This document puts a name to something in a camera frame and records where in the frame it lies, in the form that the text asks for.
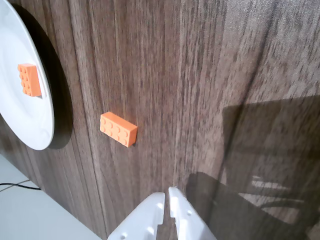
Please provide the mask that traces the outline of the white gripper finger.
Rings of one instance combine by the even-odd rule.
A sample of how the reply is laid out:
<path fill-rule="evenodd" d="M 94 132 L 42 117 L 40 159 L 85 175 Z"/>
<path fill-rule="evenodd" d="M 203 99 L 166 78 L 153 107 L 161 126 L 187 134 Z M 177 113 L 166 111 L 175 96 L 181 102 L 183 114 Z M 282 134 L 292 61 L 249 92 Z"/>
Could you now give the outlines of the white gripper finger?
<path fill-rule="evenodd" d="M 145 198 L 109 235 L 109 240 L 155 240 L 163 224 L 165 193 L 154 192 Z"/>
<path fill-rule="evenodd" d="M 184 194 L 168 188 L 170 217 L 175 219 L 178 240 L 217 240 Z"/>

